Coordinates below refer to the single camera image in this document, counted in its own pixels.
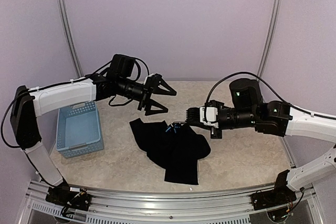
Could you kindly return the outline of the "black garment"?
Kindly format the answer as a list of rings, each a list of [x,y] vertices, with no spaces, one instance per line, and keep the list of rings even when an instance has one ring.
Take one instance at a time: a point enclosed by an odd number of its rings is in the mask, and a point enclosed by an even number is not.
[[[139,149],[165,169],[165,182],[198,185],[198,161],[211,153],[203,135],[186,124],[145,123],[140,118],[131,121],[130,128]]]

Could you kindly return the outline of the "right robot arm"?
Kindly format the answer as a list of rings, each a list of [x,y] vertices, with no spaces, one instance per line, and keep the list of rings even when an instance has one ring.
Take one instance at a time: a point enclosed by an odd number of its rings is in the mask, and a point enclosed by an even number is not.
[[[186,111],[184,124],[209,130],[212,139],[222,138],[223,130],[253,128],[275,136],[303,136],[335,143],[335,116],[318,114],[279,98],[264,102],[259,82],[239,78],[229,84],[233,107],[207,99],[201,107]],[[273,205],[281,204],[289,190],[299,191],[316,180],[335,173],[335,147],[320,157],[278,174],[275,189],[269,192]]]

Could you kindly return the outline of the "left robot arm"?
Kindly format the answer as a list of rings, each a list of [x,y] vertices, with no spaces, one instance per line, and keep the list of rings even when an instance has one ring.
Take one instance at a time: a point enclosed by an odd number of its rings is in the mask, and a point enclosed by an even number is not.
[[[4,113],[10,116],[17,143],[8,144],[8,147],[24,151],[41,179],[54,187],[52,195],[60,204],[69,205],[74,195],[63,186],[66,181],[41,142],[37,118],[65,106],[100,101],[116,95],[138,101],[138,110],[144,110],[146,116],[168,112],[165,106],[151,99],[151,95],[175,96],[176,91],[158,73],[148,74],[143,83],[131,80],[133,68],[139,65],[139,61],[139,58],[115,54],[98,70],[79,79],[42,88],[17,88]]]

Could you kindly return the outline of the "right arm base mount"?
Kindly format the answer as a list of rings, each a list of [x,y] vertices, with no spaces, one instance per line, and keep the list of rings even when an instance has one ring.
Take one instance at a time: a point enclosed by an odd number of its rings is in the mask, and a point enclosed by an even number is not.
[[[301,187],[299,190],[301,196],[295,204],[294,202],[297,199],[296,192],[285,185],[275,184],[271,190],[256,191],[250,198],[254,210],[278,207],[274,210],[267,210],[267,217],[273,223],[283,223],[303,199],[305,188]]]

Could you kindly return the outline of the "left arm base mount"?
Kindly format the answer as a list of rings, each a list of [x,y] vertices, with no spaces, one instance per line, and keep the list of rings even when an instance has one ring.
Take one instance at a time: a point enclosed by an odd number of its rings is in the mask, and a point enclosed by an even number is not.
[[[65,181],[58,186],[49,187],[45,201],[61,206],[60,215],[68,218],[76,210],[88,211],[92,196],[86,188],[71,187]]]

